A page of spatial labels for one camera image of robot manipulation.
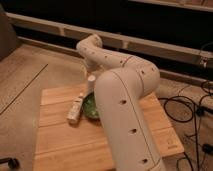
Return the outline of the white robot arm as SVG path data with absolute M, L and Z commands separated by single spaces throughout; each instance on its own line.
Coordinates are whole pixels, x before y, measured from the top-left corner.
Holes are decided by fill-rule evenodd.
M 79 41 L 76 49 L 89 71 L 105 68 L 95 81 L 94 95 L 116 171 L 166 171 L 139 104 L 159 84 L 156 65 L 104 49 L 97 35 Z

